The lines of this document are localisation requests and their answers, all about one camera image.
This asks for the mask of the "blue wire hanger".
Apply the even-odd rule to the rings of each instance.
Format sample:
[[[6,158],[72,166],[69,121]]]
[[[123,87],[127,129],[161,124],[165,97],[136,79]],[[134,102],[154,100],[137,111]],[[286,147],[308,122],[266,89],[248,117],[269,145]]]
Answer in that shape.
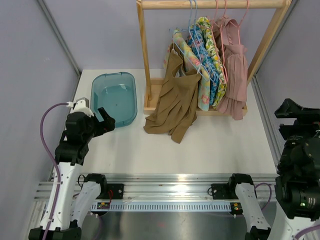
[[[188,27],[179,30],[178,28],[172,32],[172,42],[174,45],[178,47],[180,52],[183,54],[186,71],[190,71],[192,68],[197,71],[198,74],[201,74],[201,69],[203,67],[201,60],[193,53],[192,48],[188,45],[188,43],[183,38],[182,32],[187,32],[188,36],[191,37],[191,42],[196,44],[195,39],[191,35],[191,26],[192,26],[192,15],[193,15],[193,6],[195,5],[195,13],[197,14],[197,1],[190,0],[190,13],[188,19]]]
[[[194,20],[191,20],[191,35],[193,36],[195,40],[195,44],[192,43],[191,40],[191,49],[194,52],[194,54],[198,57],[199,60],[201,60],[203,67],[201,68],[203,71],[203,75],[207,74],[208,79],[211,82],[214,82],[219,78],[219,76],[216,74],[215,67],[213,65],[213,61],[210,59],[208,51],[205,49],[205,42],[203,38],[202,31],[200,27],[196,24],[196,17]]]

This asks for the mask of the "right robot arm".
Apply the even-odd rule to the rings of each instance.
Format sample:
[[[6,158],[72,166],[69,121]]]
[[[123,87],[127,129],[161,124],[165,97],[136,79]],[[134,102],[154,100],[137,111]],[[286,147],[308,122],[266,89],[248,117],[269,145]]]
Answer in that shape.
[[[285,143],[275,178],[273,224],[264,219],[250,175],[232,174],[226,189],[241,204],[246,240],[300,240],[320,228],[320,110],[286,98],[274,114],[294,123],[279,126]]]

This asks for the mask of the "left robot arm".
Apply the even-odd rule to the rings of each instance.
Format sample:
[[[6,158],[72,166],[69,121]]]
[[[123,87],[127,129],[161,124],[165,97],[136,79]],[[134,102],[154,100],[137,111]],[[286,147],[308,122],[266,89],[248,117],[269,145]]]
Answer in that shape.
[[[51,154],[55,177],[49,202],[39,227],[29,231],[30,240],[79,240],[82,224],[95,199],[113,198],[105,175],[85,176],[80,193],[74,196],[85,156],[92,138],[115,129],[115,119],[104,108],[98,112],[99,121],[87,107],[75,109],[67,116],[65,127],[55,154]]]

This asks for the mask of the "pastel floral skirt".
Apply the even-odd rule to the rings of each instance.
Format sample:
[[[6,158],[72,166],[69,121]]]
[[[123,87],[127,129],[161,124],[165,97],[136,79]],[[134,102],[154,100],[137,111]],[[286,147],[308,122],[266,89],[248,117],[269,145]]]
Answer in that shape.
[[[198,100],[197,106],[202,111],[208,111],[210,108],[210,76],[201,64],[199,58],[193,53],[192,48],[187,44],[183,38],[182,33],[179,29],[175,29],[172,34],[171,45],[168,46],[166,51],[166,56],[163,61],[163,67],[166,69],[168,65],[169,55],[172,47],[182,52],[182,57],[184,60],[184,71],[188,72],[190,70],[197,70],[201,75],[201,79],[198,85]]]

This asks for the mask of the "blue floral skirt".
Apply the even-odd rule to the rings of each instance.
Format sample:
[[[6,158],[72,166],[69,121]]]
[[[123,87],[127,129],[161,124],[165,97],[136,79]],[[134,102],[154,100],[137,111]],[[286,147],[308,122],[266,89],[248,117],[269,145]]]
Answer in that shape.
[[[199,60],[201,80],[198,87],[198,107],[202,111],[208,111],[216,99],[220,77],[212,58],[206,50],[202,30],[198,25],[189,27],[186,42]]]

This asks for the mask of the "yellow lemon print skirt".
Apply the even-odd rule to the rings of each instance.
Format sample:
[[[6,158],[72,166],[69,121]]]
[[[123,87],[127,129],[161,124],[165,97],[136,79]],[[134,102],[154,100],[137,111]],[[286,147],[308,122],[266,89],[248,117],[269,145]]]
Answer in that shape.
[[[225,75],[225,68],[220,58],[220,50],[216,44],[211,21],[207,17],[202,16],[198,18],[196,23],[199,25],[202,31],[205,48],[219,77],[218,88],[212,104],[213,108],[216,108],[225,95],[228,78]]]

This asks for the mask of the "brown pleated skirt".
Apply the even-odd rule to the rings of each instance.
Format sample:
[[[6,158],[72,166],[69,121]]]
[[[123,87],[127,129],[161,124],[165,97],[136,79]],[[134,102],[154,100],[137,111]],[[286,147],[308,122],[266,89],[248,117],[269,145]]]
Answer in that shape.
[[[197,119],[198,84],[202,76],[196,69],[183,71],[184,59],[175,45],[169,46],[166,72],[155,111],[145,118],[148,134],[165,134],[181,143]]]

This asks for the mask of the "pink pleated skirt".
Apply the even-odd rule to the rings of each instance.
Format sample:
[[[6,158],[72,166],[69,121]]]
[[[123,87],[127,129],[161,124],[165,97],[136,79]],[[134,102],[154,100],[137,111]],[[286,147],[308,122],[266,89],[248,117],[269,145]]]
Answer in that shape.
[[[225,68],[228,76],[225,94],[217,105],[218,112],[230,115],[234,120],[243,119],[243,107],[247,101],[248,62],[246,47],[238,43],[237,29],[230,21],[235,19],[221,17],[217,24],[222,24]]]

